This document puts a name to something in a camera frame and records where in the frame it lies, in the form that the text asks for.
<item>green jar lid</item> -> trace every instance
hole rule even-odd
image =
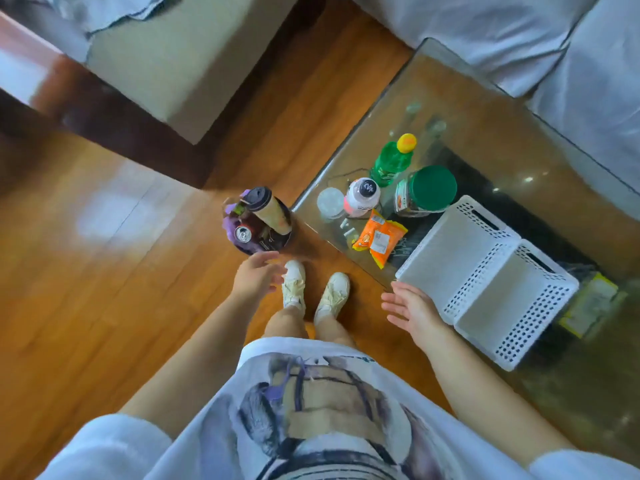
[[[456,177],[441,165],[421,168],[409,182],[409,193],[414,204],[432,212],[451,204],[457,192]]]

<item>graphic print on shirt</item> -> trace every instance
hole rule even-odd
[[[407,408],[348,369],[362,357],[269,354],[268,376],[239,406],[211,404],[200,432],[203,479],[450,479],[443,443]]]

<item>white t-shirt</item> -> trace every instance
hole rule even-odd
[[[640,479],[557,451],[527,470],[371,357],[317,340],[247,345],[235,375],[172,442],[125,415],[85,425],[40,480]]]

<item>snack bag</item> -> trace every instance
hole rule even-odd
[[[384,268],[391,251],[406,234],[406,227],[393,221],[386,221],[377,211],[371,211],[371,217],[365,225],[360,238],[353,249],[363,251],[369,248],[373,261],[380,269]]]

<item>shoe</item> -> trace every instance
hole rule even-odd
[[[320,303],[316,310],[314,322],[331,315],[333,318],[338,316],[342,306],[347,302],[351,284],[349,277],[344,273],[333,273],[329,282],[326,284]]]
[[[300,261],[287,261],[284,265],[287,273],[282,284],[282,306],[296,306],[304,314],[305,306],[305,267]]]

